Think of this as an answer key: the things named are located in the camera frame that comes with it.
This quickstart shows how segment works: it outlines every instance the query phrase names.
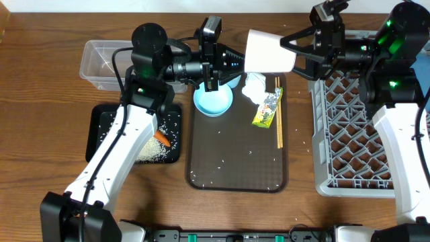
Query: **wood grain surface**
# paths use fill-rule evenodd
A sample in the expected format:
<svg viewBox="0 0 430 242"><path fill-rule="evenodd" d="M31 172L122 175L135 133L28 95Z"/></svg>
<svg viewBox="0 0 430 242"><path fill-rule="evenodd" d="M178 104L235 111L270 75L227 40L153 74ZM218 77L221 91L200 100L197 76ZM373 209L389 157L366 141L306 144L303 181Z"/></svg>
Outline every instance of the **wood grain surface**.
<svg viewBox="0 0 430 242"><path fill-rule="evenodd" d="M5 27L7 22L9 21L11 13L7 8L0 2L0 43L3 39L5 33Z"/></svg>
<svg viewBox="0 0 430 242"><path fill-rule="evenodd" d="M63 193L86 166L91 110L117 102L79 77L88 40L129 40L146 22L169 37L193 34L209 14L13 13L0 44L0 241L41 241L39 205ZM308 14L219 14L219 41L244 52L250 28L288 35L308 27ZM344 15L348 30L377 30L386 15ZM185 182L191 91L176 95L183 109L181 158L171 165L135 165L115 218L154 227L287 231L297 223L327 227L396 224L394 200L327 198L315 190L312 104L307 82L286 75L289 184L278 194L209 192Z"/></svg>

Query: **white wall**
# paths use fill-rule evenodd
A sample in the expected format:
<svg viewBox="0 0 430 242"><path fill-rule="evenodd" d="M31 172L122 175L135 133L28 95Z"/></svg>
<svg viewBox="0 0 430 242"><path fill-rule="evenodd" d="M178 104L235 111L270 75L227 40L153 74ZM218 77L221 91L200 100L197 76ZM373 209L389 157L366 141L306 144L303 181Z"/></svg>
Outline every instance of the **white wall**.
<svg viewBox="0 0 430 242"><path fill-rule="evenodd" d="M10 12L309 13L323 0L0 0ZM430 0L415 0L430 9ZM400 0L352 0L345 13L390 13Z"/></svg>

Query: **wooden chopsticks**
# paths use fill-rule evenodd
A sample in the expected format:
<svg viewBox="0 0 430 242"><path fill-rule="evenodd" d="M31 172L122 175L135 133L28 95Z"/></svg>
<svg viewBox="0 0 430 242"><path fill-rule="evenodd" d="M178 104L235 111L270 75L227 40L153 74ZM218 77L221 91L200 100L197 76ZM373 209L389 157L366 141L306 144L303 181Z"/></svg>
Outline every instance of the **wooden chopsticks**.
<svg viewBox="0 0 430 242"><path fill-rule="evenodd" d="M281 87L280 78L275 77L275 87ZM284 140L282 138L282 107L281 100L276 108L276 137L277 137L277 148L282 149L284 147Z"/></svg>

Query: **green snack packet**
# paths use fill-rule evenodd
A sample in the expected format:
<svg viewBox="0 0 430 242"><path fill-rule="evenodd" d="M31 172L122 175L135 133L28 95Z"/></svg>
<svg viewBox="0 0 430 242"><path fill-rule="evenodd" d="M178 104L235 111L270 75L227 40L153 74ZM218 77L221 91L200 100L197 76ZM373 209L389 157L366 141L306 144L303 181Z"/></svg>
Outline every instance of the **green snack packet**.
<svg viewBox="0 0 430 242"><path fill-rule="evenodd" d="M283 91L284 89L279 87L275 89L275 93L269 93L264 102L258 107L253 125L262 128L270 128L271 121L275 116L276 108L281 100Z"/></svg>

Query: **orange carrot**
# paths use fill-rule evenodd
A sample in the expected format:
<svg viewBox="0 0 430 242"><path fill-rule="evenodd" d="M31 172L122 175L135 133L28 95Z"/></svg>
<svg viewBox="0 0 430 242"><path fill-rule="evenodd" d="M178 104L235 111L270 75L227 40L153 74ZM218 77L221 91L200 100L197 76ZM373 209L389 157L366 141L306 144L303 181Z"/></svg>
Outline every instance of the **orange carrot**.
<svg viewBox="0 0 430 242"><path fill-rule="evenodd" d="M160 130L157 130L154 134L154 138L156 138L158 141L160 141L162 144L164 144L167 147L170 147L170 142L167 140L167 138L164 136Z"/></svg>

